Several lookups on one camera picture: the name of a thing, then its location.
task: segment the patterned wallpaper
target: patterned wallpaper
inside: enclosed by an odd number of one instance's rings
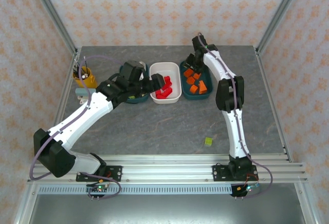
[[[281,0],[52,0],[77,47],[255,45]]]
[[[293,157],[306,162],[328,221],[329,0],[296,0],[262,62]]]
[[[0,0],[0,216],[12,223],[33,156],[52,125],[71,55],[40,0]]]

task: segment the purple cable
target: purple cable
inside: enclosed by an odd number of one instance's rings
[[[108,59],[108,60],[110,60],[110,61],[112,61],[112,62],[115,62],[115,63],[118,63],[118,64],[121,65],[121,63],[120,63],[119,61],[116,61],[116,60],[114,60],[114,59],[112,59],[112,58],[110,58],[110,57],[104,56],[104,55],[92,55],[92,56],[89,56],[89,57],[84,58],[84,59],[81,61],[80,65],[79,65],[79,79],[80,79],[80,81],[81,81],[83,87],[86,89],[86,91],[87,91],[87,93],[88,93],[88,101],[87,101],[87,105],[86,105],[86,107],[82,110],[82,112],[81,112],[78,116],[76,116],[74,119],[72,119],[70,122],[68,122],[68,123],[67,123],[66,125],[64,125],[62,128],[60,128],[59,131],[57,131],[57,132],[55,132],[53,135],[51,135],[51,136],[46,140],[46,142],[40,147],[40,149],[39,149],[38,152],[36,153],[35,157],[33,158],[33,160],[32,160],[32,164],[31,164],[31,167],[30,167],[30,173],[29,173],[29,176],[30,176],[31,180],[39,180],[39,179],[42,179],[42,178],[44,178],[44,177],[46,177],[46,176],[48,176],[48,175],[51,174],[51,172],[49,172],[49,173],[46,173],[46,174],[44,174],[44,175],[41,175],[41,176],[39,176],[39,177],[37,177],[37,178],[35,178],[35,177],[33,176],[33,169],[34,169],[34,167],[35,167],[35,164],[36,164],[37,159],[39,158],[40,154],[41,154],[42,151],[45,149],[45,147],[50,143],[50,141],[51,141],[54,137],[56,137],[60,132],[62,132],[64,129],[68,128],[70,125],[72,125],[72,124],[73,124],[74,122],[76,122],[78,119],[80,119],[81,116],[84,115],[84,113],[88,110],[88,108],[89,108],[89,106],[90,106],[90,103],[92,102],[92,95],[91,95],[89,89],[87,88],[86,84],[84,83],[84,81],[83,81],[83,79],[82,79],[82,75],[81,75],[82,65],[83,65],[87,60],[89,60],[89,59],[91,59],[91,58],[105,58],[105,59]]]
[[[264,190],[264,191],[262,191],[262,192],[260,192],[260,193],[257,193],[257,194],[255,194],[255,195],[251,195],[251,196],[246,196],[246,197],[243,197],[243,198],[252,198],[252,197],[256,197],[256,196],[260,196],[260,195],[262,195],[262,194],[264,194],[264,193],[266,193],[270,188],[271,188],[271,186],[272,186],[272,184],[273,184],[273,174],[272,174],[272,172],[270,171],[270,169],[268,169],[266,166],[264,166],[264,165],[261,165],[261,164],[259,164],[258,162],[255,162],[249,155],[248,155],[248,153],[247,153],[247,151],[246,151],[246,149],[244,148],[244,146],[242,145],[242,135],[241,135],[241,131],[240,131],[240,124],[239,124],[239,119],[237,118],[237,113],[236,113],[236,109],[237,109],[237,100],[236,100],[236,89],[235,89],[235,84],[234,84],[234,77],[229,73],[229,71],[227,70],[227,68],[225,67],[225,64],[223,64],[223,62],[213,53],[213,52],[211,52],[204,44],[203,44],[203,42],[201,41],[201,38],[200,38],[200,36],[201,36],[202,34],[201,34],[201,32],[199,32],[198,34],[197,34],[197,38],[198,38],[198,40],[199,40],[199,42],[200,42],[200,44],[206,49],[206,51],[211,55],[211,56],[213,56],[216,60],[218,60],[218,62],[221,64],[221,66],[224,68],[224,70],[225,70],[225,72],[227,72],[227,75],[230,77],[230,79],[231,79],[231,81],[232,81],[232,87],[233,87],[233,98],[234,98],[234,109],[233,109],[233,112],[234,112],[234,116],[235,116],[235,120],[236,120],[236,125],[237,125],[237,132],[238,132],[238,134],[239,134],[239,140],[240,140],[240,145],[241,145],[241,147],[242,147],[242,150],[243,150],[243,152],[246,154],[246,157],[253,163],[253,164],[256,164],[256,165],[258,165],[258,166],[260,166],[260,167],[262,167],[262,168],[264,168],[268,173],[269,173],[269,175],[270,175],[270,178],[271,178],[271,180],[270,180],[270,183],[269,183],[269,185],[268,185],[268,187]]]
[[[110,178],[102,177],[102,176],[97,176],[97,175],[93,175],[93,174],[88,174],[88,173],[81,173],[81,174],[84,174],[84,175],[86,175],[86,176],[93,177],[93,178],[105,179],[105,180],[108,180],[108,181],[114,182],[115,184],[118,185],[119,190],[118,190],[116,193],[111,194],[111,195],[108,195],[108,196],[104,196],[104,197],[101,197],[101,198],[98,198],[99,200],[104,200],[104,199],[109,199],[109,198],[115,197],[115,196],[117,196],[117,195],[121,192],[122,187],[121,187],[120,183],[117,182],[117,181],[114,180],[114,179],[110,179]],[[92,188],[90,188],[89,191],[88,191],[88,197],[90,197],[91,199],[93,199],[93,197],[92,197],[92,195],[91,195],[90,193],[91,193],[92,190],[94,190],[94,189],[96,189],[96,188],[97,188],[97,186],[92,187]]]

